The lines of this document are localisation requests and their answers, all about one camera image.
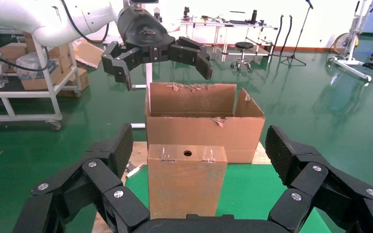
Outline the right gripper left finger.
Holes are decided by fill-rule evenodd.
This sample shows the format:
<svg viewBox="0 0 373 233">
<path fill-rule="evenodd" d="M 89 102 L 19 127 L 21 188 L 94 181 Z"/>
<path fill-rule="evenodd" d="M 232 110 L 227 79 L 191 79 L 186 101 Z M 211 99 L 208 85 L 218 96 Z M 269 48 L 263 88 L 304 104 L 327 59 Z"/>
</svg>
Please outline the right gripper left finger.
<svg viewBox="0 0 373 233">
<path fill-rule="evenodd" d="M 63 233 L 80 210 L 94 205 L 113 232 L 133 233 L 150 213 L 122 182 L 132 151 L 130 124 L 93 143 L 77 163 L 35 185 L 13 232 Z"/>
</svg>

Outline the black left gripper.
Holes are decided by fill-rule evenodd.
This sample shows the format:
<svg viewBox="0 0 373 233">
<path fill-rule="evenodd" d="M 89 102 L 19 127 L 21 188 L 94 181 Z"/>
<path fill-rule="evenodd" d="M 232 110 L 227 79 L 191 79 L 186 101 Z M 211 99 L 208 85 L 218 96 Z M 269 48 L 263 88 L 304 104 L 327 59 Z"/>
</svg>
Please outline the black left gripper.
<svg viewBox="0 0 373 233">
<path fill-rule="evenodd" d="M 152 63 L 170 60 L 193 66 L 201 76 L 210 80 L 213 66 L 207 48 L 186 37 L 176 41 L 166 28 L 143 8 L 122 9 L 117 27 L 123 42 L 111 42 L 102 54 L 104 72 L 113 75 L 127 90 L 148 88 L 153 79 Z M 132 84 L 130 71 L 146 65 L 146 84 Z"/>
</svg>

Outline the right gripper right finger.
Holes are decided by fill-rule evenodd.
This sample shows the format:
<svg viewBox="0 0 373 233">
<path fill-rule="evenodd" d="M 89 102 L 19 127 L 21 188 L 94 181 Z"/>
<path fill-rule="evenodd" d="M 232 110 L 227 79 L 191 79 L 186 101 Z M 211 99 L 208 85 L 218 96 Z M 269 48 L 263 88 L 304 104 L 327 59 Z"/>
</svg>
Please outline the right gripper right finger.
<svg viewBox="0 0 373 233">
<path fill-rule="evenodd" d="M 268 220 L 298 233 L 314 208 L 325 212 L 347 233 L 373 233 L 373 186 L 332 166 L 310 145 L 291 140 L 269 126 L 266 155 L 285 192 Z"/>
</svg>

